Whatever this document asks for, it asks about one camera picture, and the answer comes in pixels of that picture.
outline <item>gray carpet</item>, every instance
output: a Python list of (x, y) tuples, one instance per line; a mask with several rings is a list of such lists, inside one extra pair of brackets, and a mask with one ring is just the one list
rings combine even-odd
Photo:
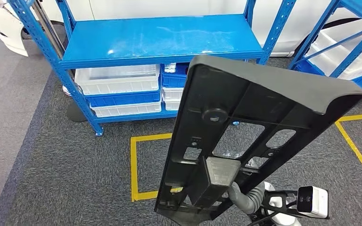
[[(285, 67), (289, 59), (271, 59)], [(95, 137), (88, 123), (74, 123), (66, 116), (70, 102), (59, 82), (51, 77), (53, 92), (44, 92), (40, 128), (28, 136), (0, 199), (0, 224), (7, 225), (174, 225), (153, 211), (155, 200), (131, 202), (130, 137), (169, 133), (174, 119), (105, 124), (103, 137)], [(362, 103), (350, 114), (362, 113)], [(33, 119), (32, 124), (39, 122)], [(362, 140), (360, 121), (344, 122), (355, 141)], [(223, 146), (241, 150), (246, 144), (238, 134), (251, 127), (231, 129), (232, 140)], [(139, 192), (157, 190), (169, 139), (137, 143)], [(362, 226), (362, 165), (335, 126), (331, 126), (268, 179), (279, 189), (314, 185), (330, 192), (330, 220), (302, 219), (304, 226)], [(213, 222), (202, 225), (245, 226), (248, 218), (235, 207)]]

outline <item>shelf upright post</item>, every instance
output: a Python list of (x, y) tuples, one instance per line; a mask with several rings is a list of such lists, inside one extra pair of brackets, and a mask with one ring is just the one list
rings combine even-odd
[(56, 0), (56, 3), (58, 4), (60, 12), (62, 13), (63, 22), (65, 24), (65, 29), (66, 29), (66, 34), (67, 34), (67, 39), (70, 40), (70, 37), (71, 37), (71, 34), (73, 33), (76, 21), (74, 19), (73, 14), (71, 13), (71, 10), (70, 10), (66, 0)]
[[(37, 0), (35, 0), (34, 2), (24, 0), (9, 0), (9, 3), (20, 18), (21, 22), (26, 27), (29, 34), (32, 36), (35, 43), (40, 48), (41, 52), (44, 54), (45, 58), (49, 61), (50, 65), (58, 75), (62, 84), (66, 86), (68, 91), (71, 93), (73, 100), (77, 103), (78, 107), (85, 115), (92, 128), (95, 130), (96, 136), (102, 136), (103, 128), (98, 123), (96, 123), (96, 116), (89, 108), (82, 93), (78, 90), (76, 84), (71, 79), (71, 72), (69, 70), (66, 71), (59, 64), (63, 55), (63, 53), (60, 52), (61, 43), (57, 37), (57, 34), (54, 32), (54, 28), (50, 21), (45, 21), (47, 17), (45, 12), (43, 11), (41, 4)], [(39, 18), (40, 22), (42, 26), (45, 27), (44, 30), (46, 34), (48, 34), (49, 38), (45, 35), (39, 22), (35, 19), (33, 13), (30, 10), (30, 5), (33, 6), (36, 15), (41, 16), (41, 18)]]
[(256, 60), (256, 63), (265, 65), (267, 60), (270, 58), (271, 52), (280, 37), (281, 31), (284, 28), (285, 23), (295, 5), (296, 0), (283, 0), (277, 15), (275, 16), (274, 22), (267, 36), (266, 42), (264, 43), (264, 53), (261, 58)]
[(304, 57), (304, 55), (309, 51), (310, 45), (314, 42), (314, 40), (317, 38), (317, 35), (320, 33), (322, 27), (327, 22), (328, 18), (335, 12), (335, 10), (338, 8), (341, 0), (331, 0), (327, 8), (325, 9), (324, 13), (321, 15), (319, 21), (314, 26), (314, 29), (312, 32), (307, 36), (306, 40), (304, 41), (303, 45), (297, 52), (296, 56), (293, 58), (291, 64), (289, 65), (288, 69), (295, 70), (296, 63), (300, 59)]
[(244, 16), (250, 28), (252, 28), (253, 8), (255, 7), (255, 4), (256, 0), (247, 0), (245, 5)]
[(337, 68), (329, 75), (337, 78), (353, 61), (362, 53), (362, 40), (357, 46), (347, 55), (347, 57), (338, 65)]

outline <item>white plastic bin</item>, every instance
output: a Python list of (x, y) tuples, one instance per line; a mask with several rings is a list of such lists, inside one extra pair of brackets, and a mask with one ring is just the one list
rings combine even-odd
[(184, 88), (166, 88), (163, 87), (163, 99), (164, 100), (181, 100), (182, 91)]
[[(320, 48), (318, 48), (314, 43), (310, 46), (309, 51), (305, 56), (309, 56), (318, 52)], [(316, 65), (320, 70), (324, 72), (326, 76), (330, 76), (331, 73), (340, 65), (341, 61), (334, 61), (326, 53), (321, 53), (318, 56), (310, 58), (309, 61)], [(350, 65), (347, 67), (340, 75), (339, 79), (352, 80), (362, 76), (362, 67), (356, 67), (355, 65)]]
[(132, 104), (132, 105), (116, 105), (106, 107), (91, 107), (95, 111), (97, 117), (109, 117), (130, 114), (144, 114), (162, 111), (162, 100), (159, 102)]
[(84, 95), (152, 91), (159, 89), (159, 65), (82, 68), (75, 83)]
[(181, 100), (165, 100), (165, 107), (167, 111), (178, 111)]

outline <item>gray floor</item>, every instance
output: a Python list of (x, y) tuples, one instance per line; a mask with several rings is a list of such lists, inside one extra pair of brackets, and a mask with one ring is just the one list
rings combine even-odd
[(0, 40), (0, 193), (51, 71), (36, 45), (25, 44), (30, 57), (10, 51)]
[[(285, 66), (288, 59), (271, 59), (271, 63)], [(9, 176), (8, 181), (18, 178), (16, 186), (7, 183), (0, 197), (0, 224), (174, 225), (153, 211), (154, 200), (131, 202), (129, 143), (132, 136), (171, 132), (174, 119), (106, 124), (104, 136), (95, 137), (87, 123), (66, 118), (70, 99), (60, 91), (55, 77), (48, 79), (45, 91), (37, 108), (46, 101), (41, 127), (33, 133), (32, 147), (26, 151), (22, 147)], [(362, 102), (349, 114), (359, 113)], [(359, 121), (344, 122), (344, 126), (356, 132), (355, 140), (362, 139)], [(238, 149), (244, 145), (237, 135), (251, 132), (248, 127), (237, 128), (231, 136), (234, 139), (224, 141), (224, 146)], [(137, 144), (139, 192), (158, 188), (168, 144), (168, 139)], [(268, 181), (280, 189), (315, 185), (330, 191), (331, 220), (302, 219), (305, 226), (362, 226), (362, 165), (335, 126)], [(233, 207), (203, 225), (243, 226), (248, 222)]]

